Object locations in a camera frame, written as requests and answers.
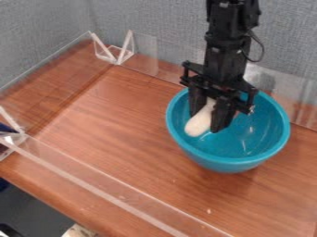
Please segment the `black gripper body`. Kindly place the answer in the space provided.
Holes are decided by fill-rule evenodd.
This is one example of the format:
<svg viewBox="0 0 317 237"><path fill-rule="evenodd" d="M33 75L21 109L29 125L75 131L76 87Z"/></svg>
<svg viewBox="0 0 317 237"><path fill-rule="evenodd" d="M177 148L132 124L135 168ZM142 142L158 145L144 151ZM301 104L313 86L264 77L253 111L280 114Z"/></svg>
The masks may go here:
<svg viewBox="0 0 317 237"><path fill-rule="evenodd" d="M202 64L186 60L182 63L181 83L190 89L205 90L207 99L237 97L238 111L251 112L258 89L245 80L243 73L251 45L251 36L221 39L206 35L207 47Z"/></svg>

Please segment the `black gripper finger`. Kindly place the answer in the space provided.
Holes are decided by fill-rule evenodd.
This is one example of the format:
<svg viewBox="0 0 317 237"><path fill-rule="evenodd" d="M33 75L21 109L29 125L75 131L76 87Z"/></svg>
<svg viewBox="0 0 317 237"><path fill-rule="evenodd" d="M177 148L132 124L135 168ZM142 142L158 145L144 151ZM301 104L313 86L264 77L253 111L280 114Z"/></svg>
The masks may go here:
<svg viewBox="0 0 317 237"><path fill-rule="evenodd" d="M190 114L194 116L207 103L207 94L203 89L191 87L189 89Z"/></svg>
<svg viewBox="0 0 317 237"><path fill-rule="evenodd" d="M217 133L229 127L238 111L238 98L221 96L211 110L210 131Z"/></svg>

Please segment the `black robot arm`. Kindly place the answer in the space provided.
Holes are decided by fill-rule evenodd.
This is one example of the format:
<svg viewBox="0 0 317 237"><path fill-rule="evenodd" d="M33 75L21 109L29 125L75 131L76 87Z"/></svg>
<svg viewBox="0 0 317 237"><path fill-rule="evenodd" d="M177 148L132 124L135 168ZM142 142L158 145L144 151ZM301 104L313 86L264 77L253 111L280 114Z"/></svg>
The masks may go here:
<svg viewBox="0 0 317 237"><path fill-rule="evenodd" d="M206 9L205 61L182 63L181 83L189 88L191 116L209 102L214 104L207 128L217 133L230 126L238 113L253 113L258 89L243 74L261 11L258 0L206 0Z"/></svg>

